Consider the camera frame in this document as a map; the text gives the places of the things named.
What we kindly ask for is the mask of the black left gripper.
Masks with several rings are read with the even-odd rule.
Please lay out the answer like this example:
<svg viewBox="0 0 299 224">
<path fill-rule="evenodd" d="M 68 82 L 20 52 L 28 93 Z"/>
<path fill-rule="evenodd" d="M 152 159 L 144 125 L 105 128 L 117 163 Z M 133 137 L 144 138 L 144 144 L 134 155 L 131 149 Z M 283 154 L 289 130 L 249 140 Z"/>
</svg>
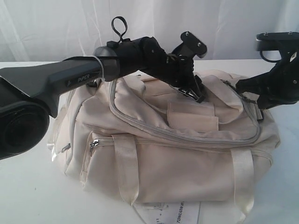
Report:
<svg viewBox="0 0 299 224">
<path fill-rule="evenodd" d="M 142 72 L 177 87 L 178 92 L 197 103 L 206 99 L 205 87 L 202 86 L 201 79 L 193 73 L 193 58 L 166 53 L 154 37 L 142 42 L 142 54 Z"/>
</svg>

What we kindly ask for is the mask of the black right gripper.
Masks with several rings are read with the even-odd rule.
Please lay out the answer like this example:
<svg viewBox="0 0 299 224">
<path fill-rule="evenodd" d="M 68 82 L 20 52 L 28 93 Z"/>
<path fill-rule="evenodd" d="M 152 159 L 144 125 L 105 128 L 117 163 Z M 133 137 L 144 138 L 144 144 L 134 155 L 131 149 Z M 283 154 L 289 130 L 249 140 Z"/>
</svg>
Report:
<svg viewBox="0 0 299 224">
<path fill-rule="evenodd" d="M 287 52 L 268 72 L 255 77 L 240 79 L 236 91 L 258 95 L 261 110 L 280 105 L 293 105 L 299 101 L 299 56 L 296 51 Z"/>
</svg>

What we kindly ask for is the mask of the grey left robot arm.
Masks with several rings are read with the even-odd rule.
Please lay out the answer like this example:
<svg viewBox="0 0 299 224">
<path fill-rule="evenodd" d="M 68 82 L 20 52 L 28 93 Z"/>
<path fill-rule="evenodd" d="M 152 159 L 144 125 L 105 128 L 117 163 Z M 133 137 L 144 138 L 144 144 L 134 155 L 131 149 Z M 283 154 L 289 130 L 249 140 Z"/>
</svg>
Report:
<svg viewBox="0 0 299 224">
<path fill-rule="evenodd" d="M 197 102 L 203 84 L 194 75 L 193 58 L 203 58 L 207 46 L 185 32 L 182 43 L 166 53 L 153 37 L 109 41 L 94 56 L 75 56 L 57 63 L 0 70 L 0 157 L 22 154 L 45 136 L 58 113 L 62 94 L 95 80 L 114 81 L 142 71 L 178 89 Z"/>
</svg>

